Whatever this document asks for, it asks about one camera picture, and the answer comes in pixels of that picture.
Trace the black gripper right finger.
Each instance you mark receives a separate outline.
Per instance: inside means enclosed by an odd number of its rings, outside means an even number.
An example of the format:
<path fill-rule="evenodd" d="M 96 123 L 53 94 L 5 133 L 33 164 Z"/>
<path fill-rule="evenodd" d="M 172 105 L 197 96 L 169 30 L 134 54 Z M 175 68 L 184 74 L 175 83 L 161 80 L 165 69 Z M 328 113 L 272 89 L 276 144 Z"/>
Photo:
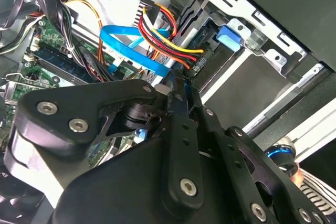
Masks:
<path fill-rule="evenodd" d="M 327 217 L 238 127 L 223 129 L 217 115 L 187 84 L 201 150 L 211 150 L 216 177 L 233 223 L 329 223 Z"/>

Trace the person's hand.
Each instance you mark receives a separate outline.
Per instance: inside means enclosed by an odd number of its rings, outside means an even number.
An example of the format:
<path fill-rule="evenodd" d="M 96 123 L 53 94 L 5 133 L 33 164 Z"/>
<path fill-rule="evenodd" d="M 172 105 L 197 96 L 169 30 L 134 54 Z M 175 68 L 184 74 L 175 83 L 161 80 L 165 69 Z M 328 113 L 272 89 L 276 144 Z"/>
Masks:
<path fill-rule="evenodd" d="M 297 164 L 298 166 L 298 170 L 297 172 L 290 177 L 290 180 L 297 186 L 297 187 L 301 187 L 303 180 L 304 180 L 304 175 L 302 173 L 302 170 L 300 169 L 299 164 Z"/>

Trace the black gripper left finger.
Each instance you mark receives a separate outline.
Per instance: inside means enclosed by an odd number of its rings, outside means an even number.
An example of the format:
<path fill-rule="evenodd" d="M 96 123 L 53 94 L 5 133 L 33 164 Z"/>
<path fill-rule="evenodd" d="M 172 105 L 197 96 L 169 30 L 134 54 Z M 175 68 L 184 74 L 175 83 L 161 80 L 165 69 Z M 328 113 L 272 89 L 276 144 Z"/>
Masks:
<path fill-rule="evenodd" d="M 14 118 L 14 176 L 56 209 L 69 184 L 163 131 L 196 131 L 190 81 L 171 71 L 161 91 L 141 79 L 42 89 Z"/>

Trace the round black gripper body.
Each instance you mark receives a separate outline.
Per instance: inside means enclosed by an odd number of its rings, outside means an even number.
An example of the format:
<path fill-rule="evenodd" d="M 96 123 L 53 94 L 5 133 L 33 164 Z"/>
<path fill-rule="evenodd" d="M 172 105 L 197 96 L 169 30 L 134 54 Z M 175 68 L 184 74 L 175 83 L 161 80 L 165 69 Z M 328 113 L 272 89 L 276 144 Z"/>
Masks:
<path fill-rule="evenodd" d="M 72 181 L 53 223 L 232 223 L 234 131 L 163 131 Z"/>

